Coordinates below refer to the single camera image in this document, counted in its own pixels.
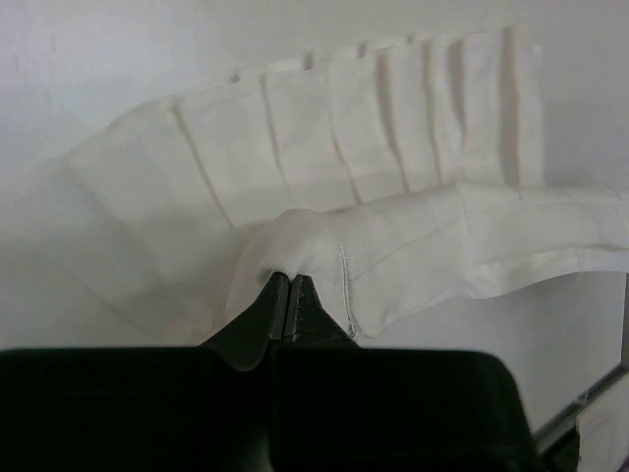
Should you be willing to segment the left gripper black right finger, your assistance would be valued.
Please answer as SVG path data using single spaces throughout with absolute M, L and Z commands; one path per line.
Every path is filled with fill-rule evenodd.
M 496 357 L 364 348 L 291 287 L 271 348 L 270 460 L 277 471 L 540 471 L 518 387 Z

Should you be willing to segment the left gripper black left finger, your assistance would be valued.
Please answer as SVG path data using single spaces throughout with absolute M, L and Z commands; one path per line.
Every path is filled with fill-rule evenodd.
M 289 280 L 194 347 L 1 355 L 5 471 L 267 471 L 264 357 Z

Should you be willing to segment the white pleated skirt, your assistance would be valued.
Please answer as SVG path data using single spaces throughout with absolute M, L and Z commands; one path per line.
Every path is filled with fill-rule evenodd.
M 628 268 L 628 193 L 544 179 L 518 27 L 403 36 L 120 117 L 1 193 L 1 341 L 194 345 L 275 272 L 350 334 Z

